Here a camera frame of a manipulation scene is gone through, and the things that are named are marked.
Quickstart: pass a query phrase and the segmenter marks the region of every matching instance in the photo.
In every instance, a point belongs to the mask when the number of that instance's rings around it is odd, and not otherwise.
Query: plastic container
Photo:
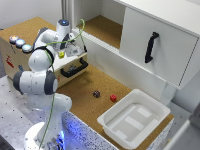
[[[125,149],[136,149],[169,115],[170,109],[140,90],[133,90],[97,120]]]

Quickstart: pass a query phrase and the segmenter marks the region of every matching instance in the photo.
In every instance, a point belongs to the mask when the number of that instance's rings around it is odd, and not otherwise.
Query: cabinet door
[[[151,56],[145,63],[147,47],[153,32]],[[126,8],[120,54],[156,75],[179,86],[198,38],[173,26]]]

